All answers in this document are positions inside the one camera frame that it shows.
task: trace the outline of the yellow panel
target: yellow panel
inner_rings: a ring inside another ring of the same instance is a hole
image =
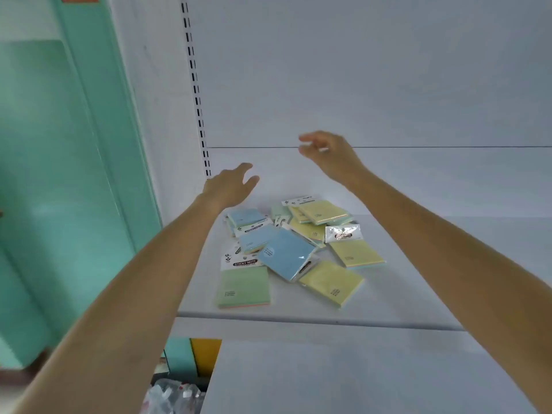
[[[191,338],[190,341],[198,376],[211,376],[223,341],[214,338]]]

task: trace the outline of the pile of sticky notes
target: pile of sticky notes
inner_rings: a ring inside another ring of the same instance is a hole
[[[270,214],[254,208],[229,211],[225,224],[232,242],[221,256],[217,306],[270,304],[273,273],[342,307],[364,281],[350,269],[385,263],[364,240],[360,225],[351,222],[349,212],[313,196],[284,200]],[[324,259],[323,248],[343,265]]]

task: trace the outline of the person's left hand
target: person's left hand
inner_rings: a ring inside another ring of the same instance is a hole
[[[253,167],[250,163],[241,163],[234,170],[223,170],[205,182],[203,194],[210,205],[220,213],[225,208],[239,205],[252,192],[260,178],[252,176],[244,183],[246,171]]]

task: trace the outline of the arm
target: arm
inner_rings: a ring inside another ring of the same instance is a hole
[[[146,245],[86,310],[27,389],[15,413],[140,412],[156,363],[213,222],[259,177],[241,164]]]
[[[341,136],[300,152],[357,196],[454,316],[542,412],[552,412],[552,289],[371,173]]]

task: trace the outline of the person's right hand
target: person's right hand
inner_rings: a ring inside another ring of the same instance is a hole
[[[332,180],[345,186],[366,171],[366,167],[355,154],[353,148],[340,135],[316,131],[299,136],[302,142],[299,152],[316,163]]]

